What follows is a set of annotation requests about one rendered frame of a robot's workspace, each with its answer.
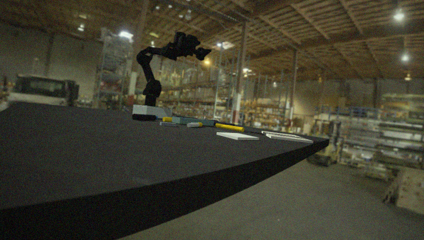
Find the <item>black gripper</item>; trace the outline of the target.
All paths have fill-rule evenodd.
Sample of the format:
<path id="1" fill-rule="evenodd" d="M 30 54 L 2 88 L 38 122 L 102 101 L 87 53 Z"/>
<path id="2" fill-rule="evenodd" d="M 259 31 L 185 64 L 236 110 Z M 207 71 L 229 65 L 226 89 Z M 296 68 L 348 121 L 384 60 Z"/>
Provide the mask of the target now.
<path id="1" fill-rule="evenodd" d="M 184 35 L 180 36 L 178 39 L 178 53 L 180 56 L 193 56 L 193 54 L 196 55 L 196 58 L 198 60 L 203 61 L 204 57 L 210 53 L 211 49 L 204 49 L 202 47 L 199 47 L 197 50 L 194 48 L 195 46 L 200 45 L 200 41 L 194 41 L 190 40 L 188 37 L 185 37 Z"/>

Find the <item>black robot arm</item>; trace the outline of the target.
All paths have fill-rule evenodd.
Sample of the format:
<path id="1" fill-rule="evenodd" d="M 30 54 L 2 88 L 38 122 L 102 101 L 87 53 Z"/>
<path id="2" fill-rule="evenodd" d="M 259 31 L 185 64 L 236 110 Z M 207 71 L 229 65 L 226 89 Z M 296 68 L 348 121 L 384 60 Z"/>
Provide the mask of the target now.
<path id="1" fill-rule="evenodd" d="M 141 50 L 139 54 L 136 56 L 137 62 L 142 66 L 143 72 L 145 74 L 145 78 L 147 80 L 146 88 L 143 91 L 143 95 L 145 95 L 145 103 L 142 106 L 155 107 L 156 98 L 159 98 L 162 91 L 162 87 L 161 87 L 162 85 L 160 84 L 159 80 L 155 80 L 152 69 L 150 67 L 150 62 L 153 59 L 153 55 L 156 54 L 156 55 L 164 56 L 166 58 L 169 58 L 175 61 L 177 60 L 177 57 L 182 57 L 179 54 L 178 47 L 177 47 L 180 36 L 186 37 L 186 34 L 184 32 L 176 32 L 176 34 L 174 35 L 173 43 L 169 42 L 163 48 L 148 46 L 146 49 Z M 150 53 L 150 56 L 145 55 L 147 53 Z"/>

